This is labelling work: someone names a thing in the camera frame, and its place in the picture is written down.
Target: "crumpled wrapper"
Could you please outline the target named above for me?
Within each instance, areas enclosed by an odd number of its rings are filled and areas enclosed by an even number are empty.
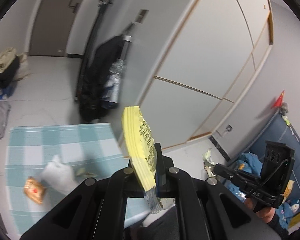
[[[213,173],[213,168],[215,164],[214,161],[211,159],[211,148],[208,148],[208,151],[202,155],[202,160],[204,169],[206,170],[208,177],[218,179],[216,174]]]
[[[34,178],[29,177],[23,187],[25,194],[37,204],[42,204],[42,199],[46,188],[36,181]]]

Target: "orange snack package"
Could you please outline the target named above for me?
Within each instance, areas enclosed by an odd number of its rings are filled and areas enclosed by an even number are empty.
[[[34,178],[29,177],[23,187],[25,194],[37,204],[42,204],[42,198],[46,191],[45,187]]]

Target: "floor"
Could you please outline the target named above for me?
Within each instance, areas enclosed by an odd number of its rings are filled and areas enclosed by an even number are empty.
[[[10,215],[5,189],[6,146],[9,130],[14,126],[44,126],[78,124],[78,106],[73,97],[81,60],[62,57],[29,57],[31,75],[18,82],[14,94],[8,98],[11,111],[3,139],[0,140],[0,215],[10,239],[19,239]],[[202,154],[211,148],[215,163],[225,163],[223,156],[206,138],[164,151],[173,158],[174,165],[192,177],[206,179]]]

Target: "human hand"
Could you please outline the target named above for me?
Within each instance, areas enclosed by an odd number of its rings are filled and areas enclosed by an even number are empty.
[[[253,210],[254,204],[253,204],[251,198],[249,198],[249,197],[246,198],[246,200],[244,201],[244,204],[247,208]],[[272,218],[274,217],[274,213],[275,213],[275,208],[273,208],[273,207],[264,207],[263,209],[258,211],[256,213],[256,215],[259,218],[261,218],[263,222],[269,223],[272,220]]]

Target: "white wall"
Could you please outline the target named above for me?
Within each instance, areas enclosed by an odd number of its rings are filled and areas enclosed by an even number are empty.
[[[235,157],[262,130],[274,112],[270,107],[282,90],[289,106],[289,120],[300,136],[300,22],[286,8],[275,2],[271,5],[272,51],[248,93],[221,126],[230,124],[233,130],[223,138],[214,134],[230,157]]]
[[[139,103],[165,48],[192,3],[192,0],[114,0],[107,11],[95,47],[120,34],[134,21],[141,9],[149,10],[143,23],[138,24],[132,34],[120,105],[102,120],[111,123],[117,138],[122,131],[121,116],[124,107]]]
[[[37,0],[17,0],[0,21],[0,52],[14,47],[17,52],[27,51],[29,22]]]
[[[91,28],[99,11],[99,0],[82,0],[68,38],[68,54],[84,54]]]

